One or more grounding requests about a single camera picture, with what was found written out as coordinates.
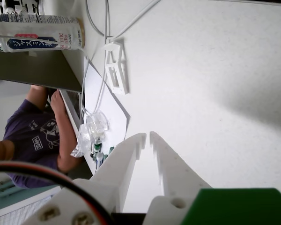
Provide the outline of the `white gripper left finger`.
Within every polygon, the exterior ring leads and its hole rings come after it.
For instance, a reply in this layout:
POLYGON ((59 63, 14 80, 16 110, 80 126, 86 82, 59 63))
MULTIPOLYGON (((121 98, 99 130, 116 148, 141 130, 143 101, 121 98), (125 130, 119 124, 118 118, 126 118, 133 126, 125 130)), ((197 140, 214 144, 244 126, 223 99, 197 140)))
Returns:
POLYGON ((119 143, 90 179, 92 195, 108 212, 122 212, 146 138, 138 133, 119 143))

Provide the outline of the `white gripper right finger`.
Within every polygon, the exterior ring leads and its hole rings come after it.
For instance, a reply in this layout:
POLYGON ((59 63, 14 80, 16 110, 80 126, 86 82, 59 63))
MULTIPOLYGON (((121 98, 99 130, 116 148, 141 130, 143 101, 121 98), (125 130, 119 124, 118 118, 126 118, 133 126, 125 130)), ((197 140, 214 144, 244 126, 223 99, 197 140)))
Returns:
POLYGON ((145 225, 180 225, 202 188, 211 188, 156 132, 150 132, 163 195, 155 197, 145 225))

